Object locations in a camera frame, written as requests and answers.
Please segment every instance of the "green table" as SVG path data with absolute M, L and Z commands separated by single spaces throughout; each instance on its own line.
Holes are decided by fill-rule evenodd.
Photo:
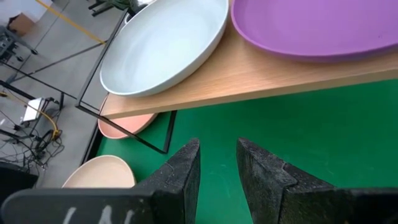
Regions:
M 123 158 L 140 181 L 199 138 L 197 223 L 252 223 L 236 165 L 238 137 L 338 187 L 396 187 L 397 97 L 398 80 L 389 80 L 181 110 L 167 155 L 133 139 L 103 139 L 98 155 Z M 162 146 L 168 122 L 160 114 L 140 136 Z

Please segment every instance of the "wooden board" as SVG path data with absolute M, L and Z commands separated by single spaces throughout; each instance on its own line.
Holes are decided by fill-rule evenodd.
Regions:
M 398 53 L 360 62 L 292 62 L 255 49 L 229 21 L 214 53 L 186 80 L 152 96 L 109 94 L 101 114 L 122 118 L 397 77 Z

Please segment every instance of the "cable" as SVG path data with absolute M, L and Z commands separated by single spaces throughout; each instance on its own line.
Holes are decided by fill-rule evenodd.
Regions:
M 56 140 L 56 139 L 59 137 L 59 135 L 60 135 L 60 130 L 58 129 L 58 126 L 57 126 L 57 124 L 55 123 L 55 121 L 53 121 L 53 119 L 52 119 L 49 115 L 45 114 L 45 113 L 42 112 L 41 110 L 37 110 L 36 108 L 34 108 L 34 107 L 31 106 L 31 105 L 29 105 L 28 103 L 26 103 L 25 101 L 23 101 L 22 99 L 20 99 L 18 96 L 16 96 L 16 95 L 14 95 L 13 93 L 11 93 L 11 91 L 9 91 L 9 93 L 10 93 L 11 95 L 8 95 L 7 93 L 2 92 L 2 93 L 0 93 L 0 96 L 8 96 L 8 97 L 12 96 L 11 98 L 14 98 L 15 100 L 19 101 L 19 102 L 22 103 L 23 105 L 28 106 L 28 107 L 32 108 L 33 110 L 36 110 L 37 112 L 39 112 L 39 113 L 42 114 L 43 116 L 45 116 L 45 117 L 51 122 L 52 126 L 54 127 L 54 131 L 53 131 L 53 133 L 52 133 L 52 140 Z

